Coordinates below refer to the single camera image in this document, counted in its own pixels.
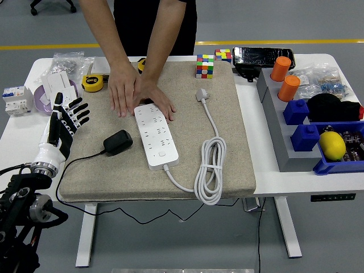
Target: yellow floor line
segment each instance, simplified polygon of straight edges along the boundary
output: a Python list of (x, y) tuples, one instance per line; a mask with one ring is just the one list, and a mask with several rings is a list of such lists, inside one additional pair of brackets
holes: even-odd
[[(224, 46), (247, 44), (354, 44), (364, 43), (364, 39), (321, 39), (321, 40), (237, 40), (237, 41), (203, 41), (197, 46)], [(59, 48), (98, 48), (98, 44), (40, 44), (40, 45), (0, 45), (1, 50), (59, 49)]]

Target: black t-shirt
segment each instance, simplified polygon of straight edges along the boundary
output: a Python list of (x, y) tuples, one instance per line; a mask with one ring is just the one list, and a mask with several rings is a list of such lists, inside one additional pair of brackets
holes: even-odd
[[(171, 55), (193, 55), (197, 30), (196, 0), (186, 3), (186, 11)], [(159, 0), (115, 0), (114, 18), (120, 40), (128, 56), (146, 56)]]

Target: lemon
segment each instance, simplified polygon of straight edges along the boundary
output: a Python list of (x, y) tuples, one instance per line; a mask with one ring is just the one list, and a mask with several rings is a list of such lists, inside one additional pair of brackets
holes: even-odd
[(345, 155), (345, 142), (337, 132), (322, 133), (319, 143), (325, 157), (332, 161), (340, 160)]

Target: power strip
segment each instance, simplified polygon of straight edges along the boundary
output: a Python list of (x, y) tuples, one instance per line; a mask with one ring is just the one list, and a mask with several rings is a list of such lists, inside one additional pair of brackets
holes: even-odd
[(138, 106), (134, 110), (136, 123), (142, 137), (149, 169), (158, 171), (167, 164), (179, 162), (178, 152), (166, 118), (155, 104)]

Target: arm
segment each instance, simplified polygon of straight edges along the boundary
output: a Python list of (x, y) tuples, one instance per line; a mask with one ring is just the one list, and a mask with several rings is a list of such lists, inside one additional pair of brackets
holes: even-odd
[(139, 75), (130, 64), (120, 42), (107, 0), (80, 0), (84, 17), (110, 65), (109, 97), (112, 110), (126, 116), (133, 102), (134, 84)]
[(178, 0), (160, 0), (142, 80), (140, 85), (135, 86), (132, 111), (138, 106), (141, 99), (151, 98), (159, 106), (167, 121), (173, 121), (173, 112), (176, 109), (168, 97), (157, 87), (157, 82), (177, 39), (185, 8), (186, 3)]

